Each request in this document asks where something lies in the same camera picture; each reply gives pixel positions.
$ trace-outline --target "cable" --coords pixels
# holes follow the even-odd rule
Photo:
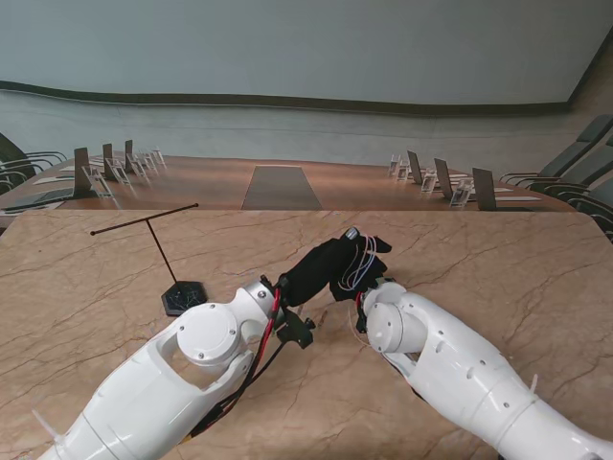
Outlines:
[[[360,308],[360,297],[361,297],[361,295],[362,295],[362,293],[358,292],[357,296],[355,297],[355,306],[358,309]],[[355,328],[353,327],[353,324],[352,324],[352,304],[348,304],[348,306],[347,306],[347,321],[348,321],[348,324],[349,324],[349,329],[352,330],[353,336],[355,338],[357,338],[362,345],[370,345],[369,342],[367,342],[365,340],[362,340],[362,338],[355,332]]]
[[[353,256],[352,262],[349,264],[349,266],[343,273],[343,276],[341,276],[340,281],[338,282],[338,286],[345,291],[356,290],[360,282],[362,281],[362,278],[364,278],[364,275],[368,273],[368,270],[370,270],[371,265],[375,261],[376,239],[375,237],[369,237],[368,235],[363,235],[363,236],[364,236],[364,241],[365,241],[364,251],[362,252],[362,258],[359,264],[357,265],[357,268],[354,271],[350,272],[349,275],[347,274],[349,270],[352,269],[353,263],[355,262],[359,254],[359,249],[356,246],[355,255]]]
[[[249,367],[249,370],[247,371],[247,375],[242,381],[242,384],[240,385],[237,391],[235,391],[233,394],[231,394],[230,396],[221,400],[215,406],[213,406],[213,408],[204,416],[204,418],[192,429],[192,431],[190,432],[190,434],[188,435],[188,437],[186,437],[184,441],[188,439],[192,439],[198,434],[203,433],[204,431],[209,429],[211,426],[219,422],[221,419],[223,419],[226,415],[228,415],[228,413],[234,408],[234,406],[237,405],[238,400],[240,399],[242,394],[245,392],[247,387],[251,385],[254,381],[256,381],[256,379],[260,377],[261,373],[265,371],[266,368],[270,365],[272,360],[275,357],[277,357],[277,355],[283,348],[284,343],[282,343],[281,346],[277,350],[275,350],[275,353],[273,353],[270,359],[268,359],[268,361],[264,364],[262,369],[255,375],[256,370],[258,369],[258,366],[260,364],[261,357],[263,356],[264,349],[266,347],[266,343],[268,342],[268,338],[270,338],[270,335],[272,334],[273,326],[277,319],[277,314],[279,313],[280,304],[281,304],[281,290],[277,288],[275,290],[275,303],[273,304],[273,307],[272,307],[270,319],[268,319],[268,323],[266,324],[266,328],[264,329],[264,333],[260,340],[260,345],[258,346],[256,355],[253,361],[251,362],[251,366]]]

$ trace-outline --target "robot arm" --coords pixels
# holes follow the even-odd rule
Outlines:
[[[507,460],[613,459],[613,443],[539,399],[491,343],[436,304],[385,283],[362,308],[371,346],[441,415]]]
[[[56,435],[34,413],[55,438],[40,458],[156,460],[207,429],[257,377],[273,328],[282,343],[296,341],[301,348],[311,343],[312,326],[286,307],[303,304],[328,283],[336,287],[343,270],[364,259],[364,241],[350,229],[312,249],[274,287],[262,277],[260,283],[240,288],[229,304],[207,303],[184,312],[113,371],[65,435]],[[379,239],[369,243],[378,243],[382,252],[391,250]],[[364,290],[381,276],[385,265],[374,255],[368,259],[369,268],[359,280],[335,292],[337,300],[354,297],[356,289]],[[247,348],[254,337],[261,338],[255,354]],[[186,382],[170,367],[178,351],[203,372],[221,376],[206,388]]]
[[[310,343],[310,328],[285,307],[306,302],[329,283],[336,300],[366,291],[358,329],[367,330],[373,348],[445,418],[508,460],[613,460],[612,443],[539,399],[500,352],[462,321],[396,283],[375,288],[387,269],[375,252],[390,250],[352,228],[311,250],[274,288],[262,279],[240,288],[229,304],[186,311],[102,383],[41,459],[161,458],[236,403],[253,381],[273,325],[279,327],[280,306],[278,338],[302,348]],[[253,337],[261,337],[255,354],[247,348]],[[177,351],[203,372],[221,376],[206,388],[184,381],[169,365]]]
[[[269,287],[237,290],[229,304],[183,313],[125,361],[96,390],[44,460],[154,460],[179,444],[219,401],[244,381],[255,358],[247,348],[274,317]],[[223,374],[207,388],[183,380],[169,365],[180,351],[205,373]]]

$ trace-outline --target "table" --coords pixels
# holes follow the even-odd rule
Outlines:
[[[412,180],[396,181],[386,176],[385,167],[379,166],[185,156],[168,156],[166,162],[168,168],[160,169],[162,175],[153,176],[150,186],[132,174],[130,177],[134,184],[134,194],[126,186],[108,182],[119,206],[122,209],[169,209],[197,202],[201,209],[241,209],[254,169],[258,165],[281,165],[302,168],[321,204],[321,209],[324,210],[443,211],[449,209],[449,203],[441,194],[433,194],[430,199],[421,199],[420,187]],[[57,175],[59,169],[67,165],[72,165],[72,160],[47,170],[11,192],[0,195],[0,207],[10,204],[18,196],[68,187],[70,182],[32,185],[41,177]],[[572,206],[550,196],[507,184],[500,186],[513,189],[510,196],[542,198],[542,201],[538,202],[506,202],[505,206],[531,206],[536,211],[575,212]],[[116,204],[109,199],[87,198],[67,201],[61,207],[116,209]],[[468,203],[467,209],[476,210],[476,203]],[[12,220],[12,218],[0,218],[0,225],[3,223],[2,219]]]
[[[0,239],[0,460],[49,446],[33,406],[64,432],[169,324],[160,295],[171,279],[147,228],[89,235],[149,214],[32,211]],[[153,222],[178,278],[219,302],[351,225],[393,245],[390,276],[490,340],[528,384],[538,374],[537,393],[574,423],[611,438],[613,247],[586,215],[224,210]],[[285,347],[230,415],[166,459],[495,459],[356,339],[348,309],[327,291],[308,302],[314,343]]]

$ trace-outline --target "marble table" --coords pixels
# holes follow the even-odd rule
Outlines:
[[[0,460],[36,458],[51,442],[31,409],[64,432],[169,324],[160,295],[171,279],[146,226],[89,235],[150,214],[32,211],[0,238]],[[393,245],[390,275],[490,340],[525,382],[538,374],[537,393],[574,423],[613,439],[613,247],[585,215],[192,211],[153,222],[179,279],[203,281],[219,302],[351,225]],[[302,315],[318,324],[315,342],[285,347],[228,417],[168,460],[496,458],[361,343],[352,302],[324,291]]]

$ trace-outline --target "wall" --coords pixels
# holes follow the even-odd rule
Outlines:
[[[610,0],[5,0],[0,81],[411,104],[564,102]]]
[[[0,91],[0,130],[25,151],[159,145],[166,154],[384,165],[415,150],[450,167],[539,170],[596,115],[613,113],[613,46],[573,111],[538,117],[406,117],[259,107],[76,103]]]

